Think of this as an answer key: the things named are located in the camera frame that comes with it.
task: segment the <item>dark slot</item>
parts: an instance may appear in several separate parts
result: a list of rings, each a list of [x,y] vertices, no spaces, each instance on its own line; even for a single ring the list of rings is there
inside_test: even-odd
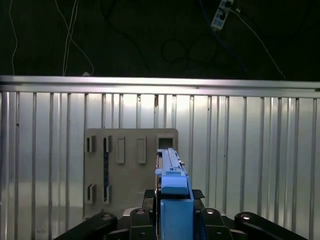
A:
[[[109,153],[107,139],[103,138],[103,200],[107,201],[107,187],[109,185]]]
[[[174,142],[172,138],[159,138],[159,149],[173,148]]]
[[[86,151],[89,153],[90,152],[90,138],[86,138]]]
[[[91,199],[91,191],[90,191],[90,188],[91,188],[91,186],[92,186],[92,184],[90,184],[89,186],[88,186],[88,188],[87,188],[87,196],[88,196],[88,201],[90,201],[90,199]]]

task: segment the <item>silver bolt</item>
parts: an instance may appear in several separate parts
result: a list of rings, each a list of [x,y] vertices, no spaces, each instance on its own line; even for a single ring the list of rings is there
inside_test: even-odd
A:
[[[208,214],[214,214],[214,210],[212,209],[212,208],[208,208],[207,210],[206,210],[206,212],[208,213]]]
[[[108,221],[111,219],[111,216],[109,214],[103,215],[102,220]]]
[[[250,220],[251,217],[248,214],[242,214],[241,218],[243,218],[244,220]]]
[[[138,209],[138,210],[136,211],[136,213],[137,213],[137,214],[144,214],[144,213],[145,213],[145,210],[143,210],[143,209]]]

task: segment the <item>black cable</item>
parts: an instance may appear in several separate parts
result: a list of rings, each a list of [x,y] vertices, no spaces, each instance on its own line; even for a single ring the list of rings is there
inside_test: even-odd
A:
[[[297,30],[294,33],[285,35],[285,36],[274,36],[274,35],[267,35],[265,33],[263,33],[263,31],[259,28],[259,26],[255,23],[255,21],[248,15],[246,14],[243,10],[241,10],[241,14],[243,16],[245,16],[252,25],[254,25],[254,27],[257,29],[257,31],[259,32],[259,36],[261,36],[264,39],[268,39],[268,40],[284,40],[284,41],[292,41],[294,39],[296,39],[297,37],[299,37],[300,35],[304,34],[305,32],[309,31],[310,29],[314,28],[315,26],[317,26],[318,24],[320,24],[320,21],[317,22],[316,24],[312,25],[311,27],[309,27],[308,29],[306,29],[305,31],[301,32],[303,26],[305,25],[306,21],[308,20],[308,16],[310,14],[311,9],[313,8],[314,4],[315,4],[316,0],[309,0],[308,1],[308,7],[304,13],[303,19],[299,25],[299,27],[297,28]]]
[[[202,34],[202,35],[199,35],[195,38],[195,40],[192,42],[192,44],[190,45],[190,47],[187,47],[185,45],[185,43],[181,40],[178,40],[178,39],[168,39],[166,41],[164,41],[161,45],[161,57],[162,59],[169,63],[170,66],[169,68],[171,68],[171,65],[172,64],[176,64],[176,63],[179,63],[179,62],[182,62],[182,61],[185,61],[185,68],[186,69],[189,69],[190,66],[190,62],[194,62],[194,63],[197,63],[197,64],[200,64],[200,65],[208,65],[209,64],[209,61],[199,61],[199,60],[195,60],[195,59],[192,59],[190,57],[190,52],[191,50],[193,49],[193,47],[202,39],[202,38],[207,38],[207,37],[210,37],[212,38],[212,35],[211,34]],[[165,48],[167,47],[168,44],[172,44],[172,43],[178,43],[184,50],[184,54],[183,56],[179,56],[179,57],[175,57],[174,59],[168,59],[166,56],[165,56]]]
[[[162,57],[162,59],[163,59],[165,62],[169,63],[168,70],[169,70],[169,71],[171,70],[173,64],[181,63],[181,62],[183,62],[183,61],[185,61],[185,63],[184,63],[184,64],[185,64],[185,67],[184,67],[184,68],[185,68],[186,70],[189,70],[189,69],[190,69],[190,62],[200,65],[201,67],[204,68],[204,70],[207,70],[207,69],[210,68],[210,67],[225,68],[225,67],[226,67],[225,64],[217,64],[217,63],[215,62],[215,60],[216,60],[216,58],[217,58],[217,55],[220,54],[221,52],[226,51],[225,48],[219,50],[219,49],[218,49],[218,47],[219,47],[218,45],[215,45],[215,49],[214,49],[211,57],[210,57],[209,60],[207,60],[207,61],[200,61],[200,60],[193,59],[193,58],[191,57],[191,51],[192,51],[192,49],[194,48],[194,46],[195,46],[197,43],[199,43],[199,42],[200,42],[202,39],[204,39],[204,38],[210,38],[210,39],[212,39],[213,36],[212,36],[212,34],[209,34],[209,33],[201,34],[201,35],[197,36],[197,37],[194,39],[194,41],[191,43],[191,45],[190,45],[189,47],[186,46],[186,44],[185,44],[183,41],[178,40],[178,39],[174,39],[174,38],[168,39],[168,40],[164,41],[164,42],[162,43],[162,45],[161,45],[160,51],[161,51],[161,57]],[[178,57],[174,57],[173,59],[169,59],[169,58],[167,58],[166,55],[165,55],[165,50],[166,50],[166,48],[168,47],[169,44],[173,44],[173,43],[177,43],[177,44],[184,50],[184,53],[183,53],[182,56],[178,56]]]
[[[131,42],[131,43],[134,45],[134,47],[136,48],[136,50],[138,51],[138,53],[139,53],[139,55],[140,55],[140,57],[141,57],[141,60],[142,60],[142,62],[143,62],[143,64],[144,64],[145,69],[147,69],[147,70],[149,71],[150,68],[149,68],[149,66],[148,66],[148,64],[147,64],[147,61],[145,60],[144,55],[143,55],[143,53],[142,53],[139,45],[137,44],[137,42],[136,42],[132,37],[130,37],[128,34],[126,34],[125,32],[123,32],[123,31],[121,31],[121,30],[119,30],[118,28],[116,28],[116,27],[110,22],[109,17],[110,17],[110,14],[111,14],[113,8],[115,7],[115,5],[116,5],[116,0],[112,0],[112,4],[111,4],[109,10],[108,10],[107,12],[105,12],[103,0],[100,0],[100,10],[101,10],[101,13],[102,13],[102,16],[103,16],[105,22],[110,26],[110,28],[111,28],[113,31],[115,31],[116,33],[122,35],[122,36],[125,37],[129,42]]]

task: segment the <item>electrical outlet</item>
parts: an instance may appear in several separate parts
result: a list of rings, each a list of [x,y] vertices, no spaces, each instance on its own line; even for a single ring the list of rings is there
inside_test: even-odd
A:
[[[226,19],[229,15],[230,8],[233,3],[234,3],[234,0],[221,0],[219,7],[216,10],[214,18],[211,23],[211,27],[213,27],[214,30],[219,31],[224,27]]]

